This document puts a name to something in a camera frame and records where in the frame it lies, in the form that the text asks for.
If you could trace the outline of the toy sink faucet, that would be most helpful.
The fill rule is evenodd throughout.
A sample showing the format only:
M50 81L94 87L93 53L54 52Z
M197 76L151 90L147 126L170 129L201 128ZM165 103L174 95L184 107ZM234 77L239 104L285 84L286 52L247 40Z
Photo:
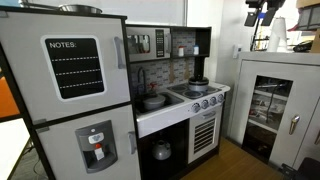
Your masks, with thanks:
M139 94L144 94L146 92L146 77L145 77L145 70L143 67L140 67L138 69L137 90Z

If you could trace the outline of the grey pot in sink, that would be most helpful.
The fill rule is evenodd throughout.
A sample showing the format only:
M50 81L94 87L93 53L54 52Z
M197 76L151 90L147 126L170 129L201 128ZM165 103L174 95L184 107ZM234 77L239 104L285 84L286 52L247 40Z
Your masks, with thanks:
M143 101L144 108L147 110L153 110L164 105L166 98L163 95L157 95L156 97L148 98Z

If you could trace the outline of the white paper roll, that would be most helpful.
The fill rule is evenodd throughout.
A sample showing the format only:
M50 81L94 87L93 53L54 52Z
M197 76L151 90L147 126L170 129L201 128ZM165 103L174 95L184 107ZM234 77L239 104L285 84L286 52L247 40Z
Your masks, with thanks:
M287 32L286 32L286 22L284 17L278 17L274 20L267 51L268 52L286 52L287 51Z

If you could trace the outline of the stove knob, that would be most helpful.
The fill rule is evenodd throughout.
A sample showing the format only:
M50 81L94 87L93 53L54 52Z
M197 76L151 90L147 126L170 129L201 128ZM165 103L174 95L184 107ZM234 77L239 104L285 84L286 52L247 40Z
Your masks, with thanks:
M208 100L203 100L201 102L201 108L202 109L207 109L209 107L209 101Z
M219 103L224 102L224 95L223 94L218 95L217 100Z
M216 97L210 98L209 103L210 103L211 106L216 105L216 104L217 104L217 99L216 99Z
M194 112L194 113L197 113L200 109L201 109L201 107L200 107L200 104L199 104L199 103L194 103L194 104L191 106L191 111Z

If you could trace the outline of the toy fridge door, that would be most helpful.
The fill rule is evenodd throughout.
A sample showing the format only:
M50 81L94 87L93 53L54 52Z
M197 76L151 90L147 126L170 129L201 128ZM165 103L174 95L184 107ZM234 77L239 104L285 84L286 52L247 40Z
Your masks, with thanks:
M9 12L1 44L31 119L129 100L122 16Z
M53 125L39 138L57 180L140 180L130 105Z

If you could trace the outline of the metal pan on fridge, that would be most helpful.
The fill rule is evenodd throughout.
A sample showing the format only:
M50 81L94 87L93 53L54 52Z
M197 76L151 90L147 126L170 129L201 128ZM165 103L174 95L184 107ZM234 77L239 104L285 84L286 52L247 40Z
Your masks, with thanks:
M30 8L43 8L43 9L50 9L50 10L57 10L57 11L65 11L65 12L79 12L79 13L92 13L92 14L101 14L102 10L93 6L88 5L80 5L80 4L65 4L59 6L51 6L51 5L44 5L44 4L37 4L31 3L27 0L19 0L18 3L21 7Z

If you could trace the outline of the lower toy fridge door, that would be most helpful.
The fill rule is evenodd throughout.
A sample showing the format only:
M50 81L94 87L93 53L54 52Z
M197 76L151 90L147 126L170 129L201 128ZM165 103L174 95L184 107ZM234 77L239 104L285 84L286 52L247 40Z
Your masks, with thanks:
M57 180L140 180L130 105L53 125L39 138Z

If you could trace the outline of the black chair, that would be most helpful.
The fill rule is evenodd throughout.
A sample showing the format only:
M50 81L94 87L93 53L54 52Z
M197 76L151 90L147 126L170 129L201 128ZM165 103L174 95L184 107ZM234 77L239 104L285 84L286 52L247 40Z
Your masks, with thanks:
M280 172L284 180L320 180L320 162L306 157L297 170L282 164Z

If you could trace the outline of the grey pot on stove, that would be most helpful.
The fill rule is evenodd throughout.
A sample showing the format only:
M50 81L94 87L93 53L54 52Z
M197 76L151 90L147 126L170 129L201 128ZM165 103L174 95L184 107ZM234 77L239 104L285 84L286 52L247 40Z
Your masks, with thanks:
M207 91L208 90L209 79L203 77L197 80L195 77L191 77L188 80L188 87L192 91Z

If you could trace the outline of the toy kitchen play set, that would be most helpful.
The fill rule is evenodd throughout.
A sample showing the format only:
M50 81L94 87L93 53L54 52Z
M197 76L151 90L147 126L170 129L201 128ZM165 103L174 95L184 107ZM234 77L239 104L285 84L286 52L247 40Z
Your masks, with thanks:
M71 15L71 16L96 16L96 15L106 15L106 14L92 14L92 13L78 13L78 12L60 12L60 11L53 11L53 10L41 10L41 9L29 9L29 8L19 8L19 7L2 7L1 9L1 18L5 18L9 12L24 12L24 13L39 13L39 14L62 14L62 15ZM134 108L134 101L132 98L132 94L130 91L131 84L129 81L129 67L130 64L128 62L128 50L126 47L126 29L125 29L125 20L123 21L123 43L124 48L126 52L126 68L127 68L127 75L128 75L128 85L129 85L129 100L127 102L111 105L108 107L102 107L95 110L90 110L86 112L81 112L78 114L58 118L56 120L52 121L46 121L44 119L38 120L34 122L31 119L31 115L27 109L27 106L24 102L23 96L20 92L20 89L18 87L18 84L15 80L15 77L13 75L13 72L11 70L11 67L8 63L8 60L6 58L6 55L4 53L1 39L1 66L3 68L4 75L7 79L8 85L12 90L14 99L17 102L17 106L19 108L19 111L25 120L25 123L27 125L27 128L29 130L29 133L31 135L31 138L34 142L34 145L36 147L36 150L38 152L39 158L42 161L42 164L44 166L44 169L48 175L49 180L57 180L54 177L54 173L52 171L52 168L50 166L49 160L45 154L43 145L41 143L41 140L39 138L39 134L47 131L51 126L73 121L76 119L79 119L81 117L90 116L93 114L109 111L112 109L124 107L130 105L132 107L133 111L133 118L134 118L134 130L135 130L135 138L136 142L139 138L150 135L160 129L169 127L173 124L179 123L183 120L186 120L191 117L192 111L191 111L191 102L190 100L186 98L179 98L177 104L171 105L169 107L166 107L161 110L155 110L151 113L144 114L142 116L138 116L136 114L135 108Z

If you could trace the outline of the wooden toy spatula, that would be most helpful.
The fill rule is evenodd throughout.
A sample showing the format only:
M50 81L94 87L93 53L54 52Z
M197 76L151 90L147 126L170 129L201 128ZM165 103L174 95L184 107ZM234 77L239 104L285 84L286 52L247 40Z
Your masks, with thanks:
M189 60L188 58L185 59L185 72L184 72L184 79L189 79L190 73L189 73Z

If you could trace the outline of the toy oven door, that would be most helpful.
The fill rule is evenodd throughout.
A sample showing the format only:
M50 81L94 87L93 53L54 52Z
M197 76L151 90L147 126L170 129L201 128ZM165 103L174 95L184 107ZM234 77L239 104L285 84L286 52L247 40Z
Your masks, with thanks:
M218 146L222 107L204 111L189 120L188 163Z

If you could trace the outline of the toy microwave door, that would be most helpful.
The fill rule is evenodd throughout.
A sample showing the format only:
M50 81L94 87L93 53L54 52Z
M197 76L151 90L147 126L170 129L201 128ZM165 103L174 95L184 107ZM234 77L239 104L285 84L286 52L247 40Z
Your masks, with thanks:
M126 30L131 62L170 57L171 33L168 27L128 26Z

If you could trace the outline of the wooden toy spoon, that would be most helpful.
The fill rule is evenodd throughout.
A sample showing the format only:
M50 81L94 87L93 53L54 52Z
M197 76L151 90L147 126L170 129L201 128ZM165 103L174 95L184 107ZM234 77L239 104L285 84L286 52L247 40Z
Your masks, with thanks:
M174 60L170 61L170 83L174 83L175 81L175 69L174 69Z

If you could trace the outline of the blue cap pepper shaker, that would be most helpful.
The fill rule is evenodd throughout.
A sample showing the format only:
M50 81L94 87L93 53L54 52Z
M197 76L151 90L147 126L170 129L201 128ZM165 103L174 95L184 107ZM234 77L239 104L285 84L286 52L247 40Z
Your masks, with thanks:
M199 55L199 46L198 46L198 45L194 45L194 47L193 47L193 54L194 54L194 55Z

